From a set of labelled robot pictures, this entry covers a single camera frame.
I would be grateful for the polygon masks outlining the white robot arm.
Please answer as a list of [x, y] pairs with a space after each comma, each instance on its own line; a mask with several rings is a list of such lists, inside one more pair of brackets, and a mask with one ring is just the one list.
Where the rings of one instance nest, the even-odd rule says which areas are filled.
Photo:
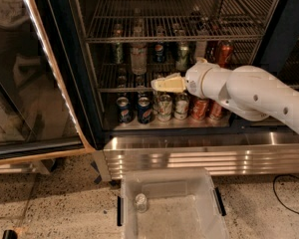
[[247, 65], [228, 70], [200, 60], [184, 76], [174, 73], [150, 85], [157, 92], [188, 91], [214, 100], [246, 120], [273, 117], [299, 134], [299, 92], [261, 68]]

